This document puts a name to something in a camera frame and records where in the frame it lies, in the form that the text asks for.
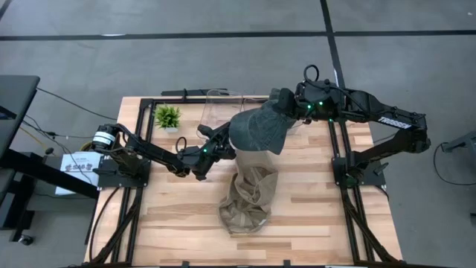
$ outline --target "chair wheel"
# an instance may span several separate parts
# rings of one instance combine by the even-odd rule
[[[18,242],[24,244],[25,246],[29,246],[32,244],[33,242],[33,238],[31,236],[28,236],[28,235],[23,235],[20,237],[20,239],[18,240]]]

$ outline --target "potted plant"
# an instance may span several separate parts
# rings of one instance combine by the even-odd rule
[[[179,126],[180,118],[180,109],[170,107],[167,105],[158,106],[154,111],[155,113],[155,124],[159,125],[160,128],[165,129],[167,133],[176,133],[179,131],[177,127]]]

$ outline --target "wooden table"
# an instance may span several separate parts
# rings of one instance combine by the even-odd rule
[[[135,129],[140,99],[122,100],[118,122],[130,130]],[[188,146],[201,145],[196,128],[204,104],[173,106],[182,111],[179,132],[165,133],[155,127],[153,144],[175,152],[176,139],[184,136]],[[347,128],[353,150],[372,147],[368,124],[348,123]],[[340,151],[345,152],[340,128],[336,130]],[[180,265],[189,261],[191,265],[282,265],[285,259],[296,265],[351,264],[344,210],[330,163],[333,154],[327,122],[299,127],[286,139],[283,152],[270,156],[279,170],[271,220],[260,232],[250,235],[230,236],[217,216],[217,204],[227,194],[231,177],[237,171],[234,161],[216,163],[204,182],[197,181],[194,175],[175,177],[165,167],[153,163],[149,185],[144,190],[133,264]],[[101,192],[94,218],[111,192],[112,189]],[[390,254],[401,258],[386,196],[372,186],[361,187],[361,192],[370,229]],[[99,221],[94,255],[115,230],[121,198],[122,189]],[[356,231],[360,256],[365,258],[361,233],[358,228]],[[126,230],[120,261],[125,258],[128,235]]]

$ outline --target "small green plant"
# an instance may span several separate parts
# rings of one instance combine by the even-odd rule
[[[180,108],[173,108],[167,105],[158,106],[155,111],[155,124],[160,128],[178,127],[180,118]]]

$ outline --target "bag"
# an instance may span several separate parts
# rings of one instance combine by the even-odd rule
[[[219,219],[230,234],[259,231],[271,214],[277,170],[266,151],[237,150],[238,173],[218,208]]]

